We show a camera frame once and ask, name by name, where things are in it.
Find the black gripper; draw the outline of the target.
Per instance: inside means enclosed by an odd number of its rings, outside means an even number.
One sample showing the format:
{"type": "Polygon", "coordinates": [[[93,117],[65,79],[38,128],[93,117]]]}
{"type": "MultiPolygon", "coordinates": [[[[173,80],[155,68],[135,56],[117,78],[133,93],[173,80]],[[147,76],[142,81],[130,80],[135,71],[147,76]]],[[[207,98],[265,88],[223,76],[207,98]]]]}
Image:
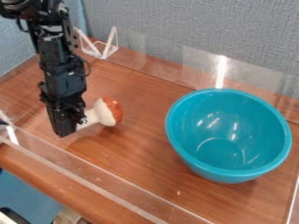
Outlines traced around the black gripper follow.
{"type": "Polygon", "coordinates": [[[46,71],[45,81],[38,87],[41,100],[46,104],[51,126],[59,137],[77,131],[86,119],[87,74],[83,67],[61,67],[46,71]]]}

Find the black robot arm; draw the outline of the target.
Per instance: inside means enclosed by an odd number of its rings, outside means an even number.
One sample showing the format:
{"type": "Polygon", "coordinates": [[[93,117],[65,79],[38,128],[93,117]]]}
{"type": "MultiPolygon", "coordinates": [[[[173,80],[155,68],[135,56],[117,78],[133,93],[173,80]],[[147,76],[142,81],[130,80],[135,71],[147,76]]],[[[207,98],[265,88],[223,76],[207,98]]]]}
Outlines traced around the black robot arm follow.
{"type": "Polygon", "coordinates": [[[75,53],[78,36],[63,0],[0,0],[0,17],[13,19],[33,39],[45,80],[38,87],[51,127],[59,137],[87,121],[85,114],[90,65],[75,53]]]}

